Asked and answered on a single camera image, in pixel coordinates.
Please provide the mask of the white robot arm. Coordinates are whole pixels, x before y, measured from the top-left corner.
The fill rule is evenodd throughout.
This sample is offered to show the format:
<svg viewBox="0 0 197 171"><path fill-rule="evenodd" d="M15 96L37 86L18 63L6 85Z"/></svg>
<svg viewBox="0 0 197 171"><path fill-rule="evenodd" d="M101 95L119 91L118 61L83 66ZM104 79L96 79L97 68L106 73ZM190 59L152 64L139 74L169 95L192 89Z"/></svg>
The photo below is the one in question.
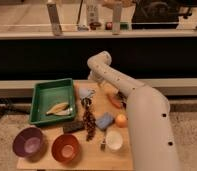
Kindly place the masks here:
<svg viewBox="0 0 197 171"><path fill-rule="evenodd" d="M103 51L90 57L89 79L112 84L126 98L134 171L181 171L168 99L157 89L110 67Z"/></svg>

